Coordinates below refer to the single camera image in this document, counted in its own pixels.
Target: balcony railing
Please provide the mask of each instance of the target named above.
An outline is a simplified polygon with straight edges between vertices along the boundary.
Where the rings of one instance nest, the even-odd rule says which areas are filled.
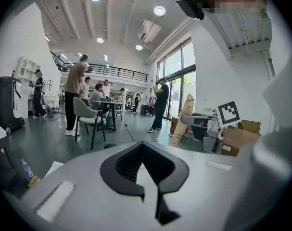
[[[59,69],[62,72],[70,72],[72,64],[64,63],[58,56],[56,56],[53,52],[51,52],[52,57]],[[143,82],[147,82],[148,74],[132,71],[128,69],[113,67],[113,66],[105,66],[100,64],[90,64],[86,66],[86,73],[100,74],[100,75],[108,75],[114,77],[122,77],[128,79],[139,80]]]

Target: black t-shirt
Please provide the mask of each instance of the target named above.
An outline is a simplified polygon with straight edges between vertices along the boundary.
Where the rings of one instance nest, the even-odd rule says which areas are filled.
[[[42,76],[40,76],[40,77],[37,79],[36,85],[42,85],[42,84],[43,84],[43,78],[42,78]],[[36,88],[35,88],[35,93],[39,93],[39,92],[41,92],[41,89],[42,89],[42,87],[36,87]]]
[[[164,84],[161,87],[162,90],[164,90],[162,93],[158,93],[157,95],[157,103],[167,103],[168,100],[168,94],[169,94],[169,87],[168,85]]]

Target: bottle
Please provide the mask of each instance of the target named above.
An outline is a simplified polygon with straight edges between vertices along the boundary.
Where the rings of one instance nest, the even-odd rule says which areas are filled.
[[[28,163],[25,162],[23,158],[21,159],[21,162],[22,162],[23,170],[27,173],[28,177],[33,177],[34,173],[32,172],[30,166],[28,166]]]

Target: gray floor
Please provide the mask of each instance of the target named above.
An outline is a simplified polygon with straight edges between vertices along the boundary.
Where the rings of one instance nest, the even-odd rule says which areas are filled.
[[[96,132],[94,149],[90,150],[91,135],[87,135],[85,126],[80,126],[80,136],[77,141],[74,137],[66,136],[65,117],[57,120],[49,120],[48,116],[41,119],[33,119],[30,116],[25,119],[25,125],[9,135],[10,149],[16,161],[24,158],[34,174],[43,178],[52,166],[53,161],[66,163],[70,159],[82,154],[102,150],[108,143],[123,144],[132,141],[127,129],[135,141],[158,141],[161,144],[169,145],[171,137],[168,136],[170,121],[163,120],[162,130],[148,133],[154,117],[132,114],[120,116],[116,120],[117,132],[106,131],[106,142],[103,140],[101,131]],[[183,137],[180,141],[180,148],[203,152],[203,145],[193,139]]]

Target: white sneaker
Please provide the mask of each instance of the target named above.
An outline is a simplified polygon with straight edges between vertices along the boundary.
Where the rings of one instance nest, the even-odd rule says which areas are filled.
[[[73,130],[66,130],[65,134],[67,136],[75,136],[75,131],[74,131],[74,129]]]

